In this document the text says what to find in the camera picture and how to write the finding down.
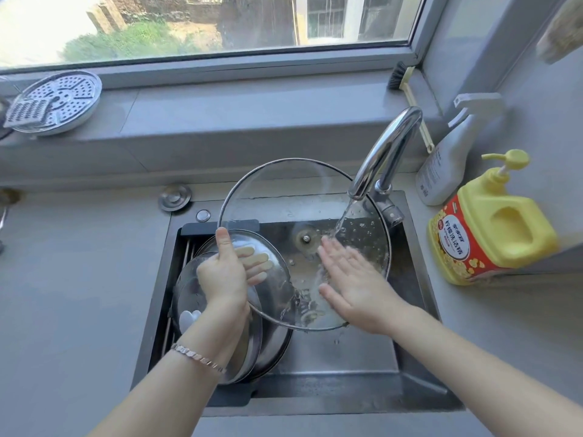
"red label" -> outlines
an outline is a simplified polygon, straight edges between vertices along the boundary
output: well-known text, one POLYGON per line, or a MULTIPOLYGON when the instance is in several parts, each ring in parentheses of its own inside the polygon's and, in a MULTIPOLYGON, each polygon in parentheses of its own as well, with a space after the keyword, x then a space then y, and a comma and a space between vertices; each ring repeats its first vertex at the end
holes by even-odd
POLYGON ((463 217, 458 195, 431 220, 431 235, 445 263, 462 279, 473 281, 506 270, 494 265, 477 243, 463 217))

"cleaning brush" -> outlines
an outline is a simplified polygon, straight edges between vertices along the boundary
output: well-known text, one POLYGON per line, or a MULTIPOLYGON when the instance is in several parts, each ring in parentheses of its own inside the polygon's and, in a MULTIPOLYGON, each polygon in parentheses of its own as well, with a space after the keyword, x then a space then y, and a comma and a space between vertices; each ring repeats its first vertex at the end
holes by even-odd
MULTIPOLYGON (((407 67, 403 62, 399 61, 393 69, 393 73, 390 74, 388 89, 402 90, 410 106, 419 106, 417 101, 415 101, 411 87, 409 87, 409 79, 413 75, 414 70, 414 67, 407 67)), ((425 120, 421 121, 420 131, 423 142, 425 142, 425 147, 427 147, 427 153, 431 153, 435 146, 433 145, 429 130, 427 130, 427 126, 425 125, 425 120)))

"stainless steel sink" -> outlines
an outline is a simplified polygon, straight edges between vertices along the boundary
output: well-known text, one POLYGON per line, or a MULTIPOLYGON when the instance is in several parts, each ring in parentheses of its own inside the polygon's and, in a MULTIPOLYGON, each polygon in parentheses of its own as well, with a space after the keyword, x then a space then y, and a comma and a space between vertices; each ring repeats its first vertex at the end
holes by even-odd
MULTIPOLYGON (((389 282, 409 303, 438 318, 427 271, 411 215, 401 191, 391 199, 404 213, 404 223, 392 229, 392 264, 389 282)), ((156 288, 150 306, 134 384, 169 349, 175 339, 168 319, 171 288, 182 265, 213 233, 216 219, 197 223, 196 214, 208 210, 215 218, 221 202, 198 202, 174 214, 156 288)), ((287 210, 261 230, 281 234, 274 242, 280 251, 288 247, 295 226, 287 210)), ((301 219, 323 231, 333 221, 301 219)), ((298 258, 295 266, 301 266, 298 258)), ((363 333, 348 326, 332 331, 295 331, 281 361, 257 381, 220 387, 214 405, 205 415, 295 415, 354 414, 391 411, 446 411, 463 409, 463 404, 398 344, 384 336, 363 333)))

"window glass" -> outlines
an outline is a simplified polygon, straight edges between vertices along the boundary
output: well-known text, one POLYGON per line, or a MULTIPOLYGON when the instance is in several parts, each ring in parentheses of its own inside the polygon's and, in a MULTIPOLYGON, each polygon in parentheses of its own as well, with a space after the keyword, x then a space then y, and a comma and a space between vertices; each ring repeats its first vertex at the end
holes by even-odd
POLYGON ((422 1, 0 0, 0 70, 396 45, 410 39, 422 1))

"faucet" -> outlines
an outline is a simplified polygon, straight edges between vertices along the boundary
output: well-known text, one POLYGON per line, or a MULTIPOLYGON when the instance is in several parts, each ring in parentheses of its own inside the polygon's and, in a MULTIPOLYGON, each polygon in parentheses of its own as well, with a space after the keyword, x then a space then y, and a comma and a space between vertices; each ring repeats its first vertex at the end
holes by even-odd
POLYGON ((374 178, 384 164, 383 174, 376 181, 370 198, 378 205, 389 228, 400 224, 404 219, 403 213, 389 198, 392 191, 391 182, 397 173, 404 149, 419 129, 422 119, 423 112, 419 107, 403 110, 377 139, 348 189, 348 196, 351 199, 355 201, 364 199, 371 191, 374 178))

